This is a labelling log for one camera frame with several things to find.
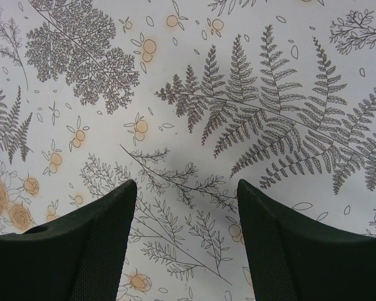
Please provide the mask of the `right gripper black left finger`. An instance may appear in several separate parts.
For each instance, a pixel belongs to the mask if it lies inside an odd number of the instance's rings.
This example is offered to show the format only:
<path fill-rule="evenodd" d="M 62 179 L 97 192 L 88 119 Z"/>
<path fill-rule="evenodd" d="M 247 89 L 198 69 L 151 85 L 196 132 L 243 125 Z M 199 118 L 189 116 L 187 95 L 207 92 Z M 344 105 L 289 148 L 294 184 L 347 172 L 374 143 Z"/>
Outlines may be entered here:
<path fill-rule="evenodd" d="M 23 234 L 0 236 L 0 300 L 115 300 L 137 185 Z"/>

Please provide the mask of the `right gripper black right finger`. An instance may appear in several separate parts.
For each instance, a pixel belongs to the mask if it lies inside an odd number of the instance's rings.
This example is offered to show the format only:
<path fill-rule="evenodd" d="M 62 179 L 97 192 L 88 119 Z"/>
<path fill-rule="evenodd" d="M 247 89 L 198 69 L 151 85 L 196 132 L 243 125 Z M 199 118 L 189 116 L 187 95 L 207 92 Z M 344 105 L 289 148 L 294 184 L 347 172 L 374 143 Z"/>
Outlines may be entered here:
<path fill-rule="evenodd" d="M 315 221 L 244 179 L 238 209 L 256 300 L 376 300 L 376 238 Z"/>

